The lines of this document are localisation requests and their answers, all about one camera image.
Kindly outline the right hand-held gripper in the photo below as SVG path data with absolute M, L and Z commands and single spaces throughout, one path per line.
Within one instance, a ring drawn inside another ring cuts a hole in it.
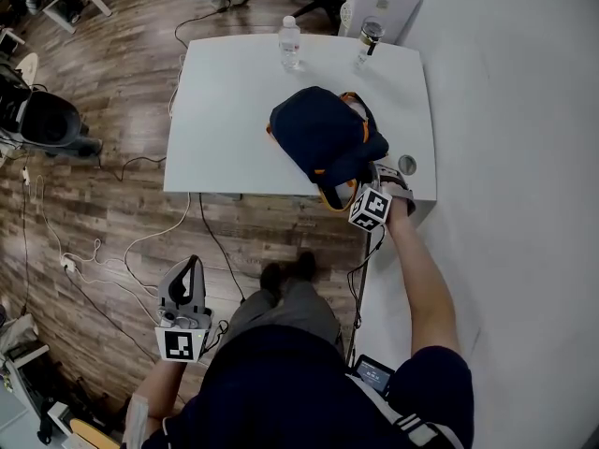
M 357 187 L 349 210 L 348 222 L 366 232 L 387 221 L 391 195 L 385 192 L 380 183 L 367 183 Z

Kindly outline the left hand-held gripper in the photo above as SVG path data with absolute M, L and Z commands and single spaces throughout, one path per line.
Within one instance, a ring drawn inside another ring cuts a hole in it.
M 167 271 L 158 285 L 160 305 L 158 326 L 154 329 L 162 360 L 197 364 L 206 349 L 212 329 L 213 311 L 205 307 L 204 267 L 192 254 L 188 262 L 179 262 Z M 177 310 L 187 304 L 190 314 Z

